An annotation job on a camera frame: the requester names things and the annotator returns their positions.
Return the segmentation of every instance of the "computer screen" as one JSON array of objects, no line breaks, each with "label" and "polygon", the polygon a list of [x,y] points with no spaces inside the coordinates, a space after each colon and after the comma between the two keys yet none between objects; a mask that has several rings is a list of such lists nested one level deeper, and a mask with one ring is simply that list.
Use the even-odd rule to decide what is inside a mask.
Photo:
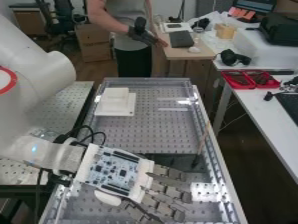
[{"label": "computer screen", "polygon": [[274,10],[277,0],[234,0],[234,7],[268,14]]}]

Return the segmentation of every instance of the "white desk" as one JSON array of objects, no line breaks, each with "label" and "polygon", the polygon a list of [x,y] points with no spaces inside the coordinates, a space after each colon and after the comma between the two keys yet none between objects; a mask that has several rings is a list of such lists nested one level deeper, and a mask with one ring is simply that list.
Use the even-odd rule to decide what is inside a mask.
[{"label": "white desk", "polygon": [[[274,78],[285,82],[286,80],[293,79],[294,76],[274,76]],[[221,128],[230,95],[234,93],[256,126],[258,127],[268,143],[270,144],[298,184],[298,126],[292,120],[276,97],[269,102],[264,100],[268,91],[272,91],[273,93],[281,92],[278,89],[236,90],[232,89],[229,84],[225,82],[213,130],[217,135]]]}]

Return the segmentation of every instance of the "cardboard box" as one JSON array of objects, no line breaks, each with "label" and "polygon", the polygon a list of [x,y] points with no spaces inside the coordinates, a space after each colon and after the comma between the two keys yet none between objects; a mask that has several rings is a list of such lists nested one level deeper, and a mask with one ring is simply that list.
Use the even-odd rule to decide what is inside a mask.
[{"label": "cardboard box", "polygon": [[108,31],[93,24],[84,24],[76,26],[76,35],[84,62],[112,59]]},{"label": "cardboard box", "polygon": [[109,43],[85,44],[81,46],[84,62],[105,61],[112,59]]},{"label": "cardboard box", "polygon": [[225,24],[217,23],[215,29],[217,30],[219,38],[233,39],[237,30],[234,26],[227,26]]},{"label": "cardboard box", "polygon": [[40,11],[14,11],[14,13],[19,27],[27,35],[47,35]]}]

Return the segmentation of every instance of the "black cable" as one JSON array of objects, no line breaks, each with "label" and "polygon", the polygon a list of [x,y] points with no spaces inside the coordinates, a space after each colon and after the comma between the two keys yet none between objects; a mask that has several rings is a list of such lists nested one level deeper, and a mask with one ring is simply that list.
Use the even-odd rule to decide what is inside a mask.
[{"label": "black cable", "polygon": [[91,131],[91,137],[92,137],[91,142],[93,143],[93,142],[95,142],[95,137],[93,137],[93,136],[95,136],[95,131],[92,130],[91,126],[88,126],[88,125],[83,125],[83,126],[80,126],[80,127],[78,127],[78,128],[74,128],[74,129],[66,134],[66,136],[71,136],[71,134],[74,134],[74,132],[80,131],[83,128],[89,129],[89,131]]},{"label": "black cable", "polygon": [[81,141],[80,143],[83,143],[88,138],[95,137],[95,135],[101,134],[104,136],[104,140],[101,142],[101,145],[105,144],[105,140],[107,140],[107,134],[103,131],[95,132],[93,134],[88,135]]},{"label": "black cable", "polygon": [[83,147],[85,147],[85,148],[88,148],[88,145],[87,145],[87,144],[83,144],[81,142],[74,142],[72,145],[74,145],[74,146],[80,145],[80,146],[83,146]]},{"label": "black cable", "polygon": [[35,192],[35,224],[39,223],[39,207],[40,207],[40,182],[43,177],[44,169],[40,169],[38,183],[36,183],[36,192]]}]

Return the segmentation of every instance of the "clear plastic panel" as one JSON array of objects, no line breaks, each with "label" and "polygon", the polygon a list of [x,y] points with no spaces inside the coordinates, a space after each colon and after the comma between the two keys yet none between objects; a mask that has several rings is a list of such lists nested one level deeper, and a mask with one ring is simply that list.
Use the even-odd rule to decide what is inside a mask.
[{"label": "clear plastic panel", "polygon": [[[93,115],[100,96],[108,87],[129,87],[129,92],[137,94],[133,117]],[[188,172],[187,185],[175,183],[173,186],[192,191],[193,204],[168,201],[169,204],[179,204],[180,208],[184,208],[185,222],[240,223],[209,137],[200,155],[200,164],[192,169],[207,121],[189,79],[105,79],[85,124],[91,125],[95,131],[105,132],[107,147],[121,148],[132,153],[152,154],[151,159],[156,163]],[[84,138],[88,134],[88,131],[84,131],[80,137]],[[101,141],[103,137],[99,135],[95,143],[101,144]],[[103,204],[96,199],[93,191],[95,189],[85,184],[76,183],[72,186],[59,223],[136,223],[125,210]],[[56,194],[59,203],[62,195],[63,192]],[[47,224],[55,223],[59,203],[56,207],[50,208],[44,222]]]}]

